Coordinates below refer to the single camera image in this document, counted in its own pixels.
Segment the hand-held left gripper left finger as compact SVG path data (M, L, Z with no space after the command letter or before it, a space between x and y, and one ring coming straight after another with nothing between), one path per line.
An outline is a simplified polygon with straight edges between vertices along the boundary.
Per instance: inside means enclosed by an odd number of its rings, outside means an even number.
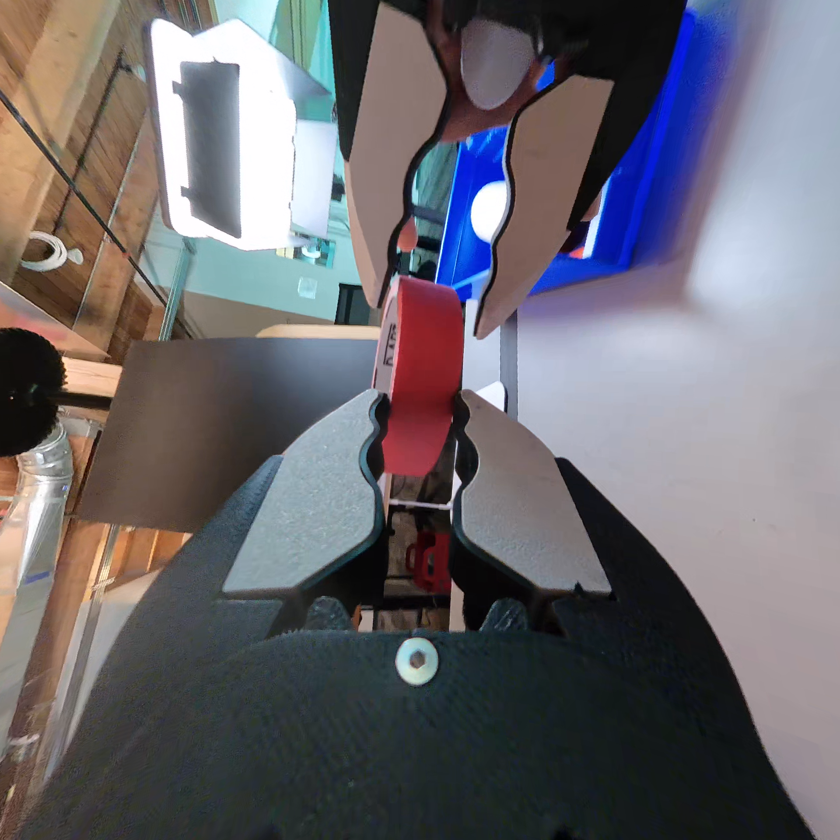
M282 456L224 582L235 600L302 603L372 561L385 528L380 479L387 397L362 392L303 433Z

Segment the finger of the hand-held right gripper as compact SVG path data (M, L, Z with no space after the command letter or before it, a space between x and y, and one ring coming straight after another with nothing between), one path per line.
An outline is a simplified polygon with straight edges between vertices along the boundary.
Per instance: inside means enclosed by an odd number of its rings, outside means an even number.
M365 299L382 308L413 175L448 110L428 2L342 1L341 154L353 257Z
M570 233L570 219L613 81L572 75L537 93L511 122L507 204L491 242L474 335L485 339L523 303Z

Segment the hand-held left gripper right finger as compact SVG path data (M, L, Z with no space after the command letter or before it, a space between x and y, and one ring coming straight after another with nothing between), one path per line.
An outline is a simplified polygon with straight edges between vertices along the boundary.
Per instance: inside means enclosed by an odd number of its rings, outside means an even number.
M477 630L501 599L540 627L564 597L613 594L602 562L550 449L476 392L455 403L456 462L449 572Z

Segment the red tape roll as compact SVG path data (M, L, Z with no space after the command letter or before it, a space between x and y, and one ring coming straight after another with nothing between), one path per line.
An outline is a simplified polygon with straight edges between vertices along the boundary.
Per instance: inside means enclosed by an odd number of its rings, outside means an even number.
M453 420L464 359L464 313L457 292L399 276L385 300L373 387L389 413L384 471L424 477L436 466Z

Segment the white tape roll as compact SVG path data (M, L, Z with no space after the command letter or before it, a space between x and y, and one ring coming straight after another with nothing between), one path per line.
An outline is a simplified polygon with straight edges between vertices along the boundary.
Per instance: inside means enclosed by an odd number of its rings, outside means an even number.
M494 181L484 184L474 196L469 221L475 236L491 245L508 211L508 184Z

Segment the blue plastic bin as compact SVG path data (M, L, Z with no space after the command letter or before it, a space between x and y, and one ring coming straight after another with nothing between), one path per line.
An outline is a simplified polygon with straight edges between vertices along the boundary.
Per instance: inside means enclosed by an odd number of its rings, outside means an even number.
M631 268L654 241L655 221L677 186L690 100L697 91L700 24L688 8L682 17L668 75L633 144L607 181L599 215L581 247L558 254L531 294L609 277ZM508 129L473 135L458 147L436 282L477 299L490 268L490 245L476 234L472 210L480 190L503 182Z

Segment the red plastic crate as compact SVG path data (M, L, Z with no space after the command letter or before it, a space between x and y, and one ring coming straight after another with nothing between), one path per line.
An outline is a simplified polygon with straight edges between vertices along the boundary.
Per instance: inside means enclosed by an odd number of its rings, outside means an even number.
M449 595L452 579L448 568L450 534L421 530L405 554L406 571L414 584L433 595Z

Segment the white metal panel stand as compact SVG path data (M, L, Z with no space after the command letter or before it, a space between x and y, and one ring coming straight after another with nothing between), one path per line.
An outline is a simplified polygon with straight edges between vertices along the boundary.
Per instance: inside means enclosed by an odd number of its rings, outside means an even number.
M501 381L493 382L478 390L477 395L485 399L489 404L504 412L508 407L508 392ZM455 499L455 494L460 488L459 479L454 474L454 482L452 488L452 496L446 503L428 502L423 500L408 500L400 498L392 498L385 504L385 510L391 509L419 509L430 511L451 511Z

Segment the white studio light panel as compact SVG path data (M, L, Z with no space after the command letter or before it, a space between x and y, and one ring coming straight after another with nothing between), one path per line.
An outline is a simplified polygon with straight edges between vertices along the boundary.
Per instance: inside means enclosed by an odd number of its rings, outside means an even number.
M164 224L240 250L316 234L292 203L298 105L328 90L239 19L192 34L155 18L144 68Z

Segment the black fuzzy ball on pole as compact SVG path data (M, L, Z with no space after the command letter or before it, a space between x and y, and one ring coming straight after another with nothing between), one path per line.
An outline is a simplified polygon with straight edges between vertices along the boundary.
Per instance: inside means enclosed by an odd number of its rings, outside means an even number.
M1 456L15 457L50 435L63 406L108 411L112 399L68 391L58 349L36 332L1 329Z

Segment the black panel with wooden frame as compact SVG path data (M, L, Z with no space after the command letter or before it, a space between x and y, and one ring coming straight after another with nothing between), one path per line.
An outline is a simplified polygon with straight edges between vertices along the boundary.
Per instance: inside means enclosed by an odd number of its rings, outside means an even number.
M196 532L268 458L366 390L377 327L131 345L76 507Z

